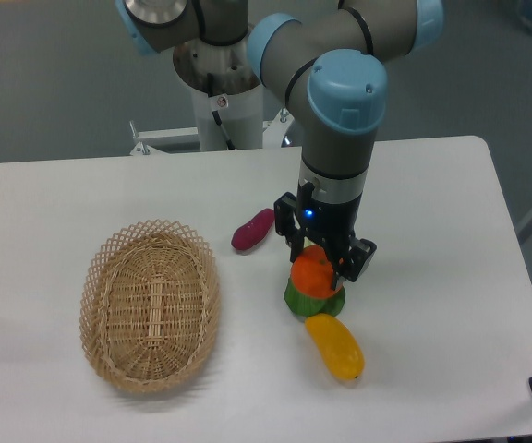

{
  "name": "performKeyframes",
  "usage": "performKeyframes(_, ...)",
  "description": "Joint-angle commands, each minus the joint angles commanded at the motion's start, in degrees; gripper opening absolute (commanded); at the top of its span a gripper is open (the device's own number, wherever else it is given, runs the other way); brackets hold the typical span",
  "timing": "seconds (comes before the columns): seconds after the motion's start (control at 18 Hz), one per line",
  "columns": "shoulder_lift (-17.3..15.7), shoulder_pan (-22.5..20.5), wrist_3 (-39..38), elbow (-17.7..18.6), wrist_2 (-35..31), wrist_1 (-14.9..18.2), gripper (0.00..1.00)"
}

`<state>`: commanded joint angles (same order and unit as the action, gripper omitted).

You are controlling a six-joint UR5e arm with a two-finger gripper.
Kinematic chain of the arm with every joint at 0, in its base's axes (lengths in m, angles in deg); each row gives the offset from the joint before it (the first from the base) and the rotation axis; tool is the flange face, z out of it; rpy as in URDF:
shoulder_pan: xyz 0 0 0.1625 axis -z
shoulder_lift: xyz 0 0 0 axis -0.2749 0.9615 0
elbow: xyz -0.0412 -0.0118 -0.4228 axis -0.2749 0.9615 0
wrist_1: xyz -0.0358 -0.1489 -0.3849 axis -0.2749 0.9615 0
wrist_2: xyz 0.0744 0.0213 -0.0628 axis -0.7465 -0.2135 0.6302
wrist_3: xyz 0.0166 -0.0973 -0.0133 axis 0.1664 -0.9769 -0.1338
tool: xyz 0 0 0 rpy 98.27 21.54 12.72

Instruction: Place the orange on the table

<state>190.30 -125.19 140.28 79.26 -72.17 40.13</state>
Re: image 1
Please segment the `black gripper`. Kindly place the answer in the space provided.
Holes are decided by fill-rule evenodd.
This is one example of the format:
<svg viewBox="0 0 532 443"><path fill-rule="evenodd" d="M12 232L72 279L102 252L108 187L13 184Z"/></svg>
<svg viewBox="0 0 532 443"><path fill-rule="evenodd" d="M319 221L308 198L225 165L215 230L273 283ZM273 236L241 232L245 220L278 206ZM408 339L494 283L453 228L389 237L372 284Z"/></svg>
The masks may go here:
<svg viewBox="0 0 532 443"><path fill-rule="evenodd" d="M374 242L355 236L360 201L361 195L344 203L319 201L315 186L307 182L297 187L297 196L286 192L274 202L275 231L290 248L290 262L301 255L308 238L320 245L332 265L333 290L357 281L377 251Z"/></svg>

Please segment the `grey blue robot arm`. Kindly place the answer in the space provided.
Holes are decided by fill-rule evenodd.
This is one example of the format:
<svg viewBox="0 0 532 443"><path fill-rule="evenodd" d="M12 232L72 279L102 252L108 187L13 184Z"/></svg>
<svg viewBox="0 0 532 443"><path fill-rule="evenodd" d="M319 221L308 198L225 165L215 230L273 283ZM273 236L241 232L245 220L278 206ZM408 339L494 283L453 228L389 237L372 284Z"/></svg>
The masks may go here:
<svg viewBox="0 0 532 443"><path fill-rule="evenodd" d="M354 225L376 133L385 115L385 63L435 42L439 1L342 1L306 25L278 13L251 25L245 1L119 1L138 50L171 51L191 92L203 150L262 144L262 93L303 128L297 191L274 205L292 257L306 241L332 265L333 288L355 281L376 246Z"/></svg>

